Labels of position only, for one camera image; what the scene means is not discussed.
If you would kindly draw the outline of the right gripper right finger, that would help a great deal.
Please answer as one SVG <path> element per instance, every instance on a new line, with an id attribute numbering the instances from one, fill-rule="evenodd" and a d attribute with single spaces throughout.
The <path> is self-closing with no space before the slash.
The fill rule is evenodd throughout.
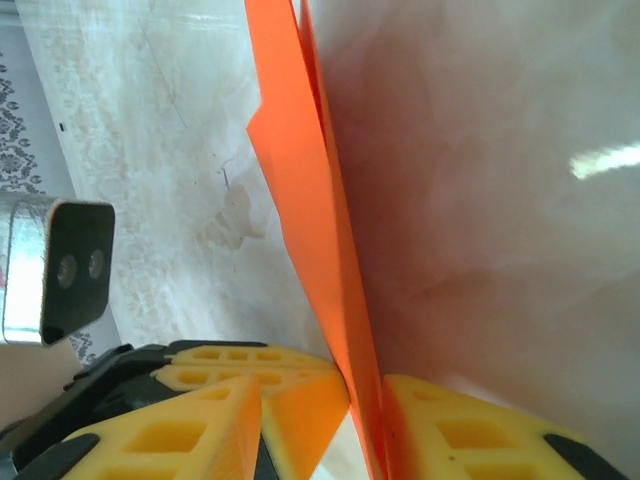
<path id="1" fill-rule="evenodd" d="M 628 480 L 570 430 L 407 375 L 382 409 L 390 480 Z"/>

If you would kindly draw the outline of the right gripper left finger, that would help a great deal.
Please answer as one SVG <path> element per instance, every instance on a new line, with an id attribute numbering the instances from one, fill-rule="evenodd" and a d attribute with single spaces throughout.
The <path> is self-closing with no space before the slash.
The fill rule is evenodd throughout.
<path id="1" fill-rule="evenodd" d="M 80 429 L 29 480 L 253 480 L 261 389 L 239 376 Z"/>

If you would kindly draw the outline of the orange paper sheet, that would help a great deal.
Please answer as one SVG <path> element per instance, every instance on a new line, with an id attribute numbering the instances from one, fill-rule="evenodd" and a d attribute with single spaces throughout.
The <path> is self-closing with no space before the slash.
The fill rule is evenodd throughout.
<path id="1" fill-rule="evenodd" d="M 247 131 L 348 388 L 370 480 L 388 480 L 378 362 L 309 3 L 299 1 L 244 0 L 261 95 Z"/>

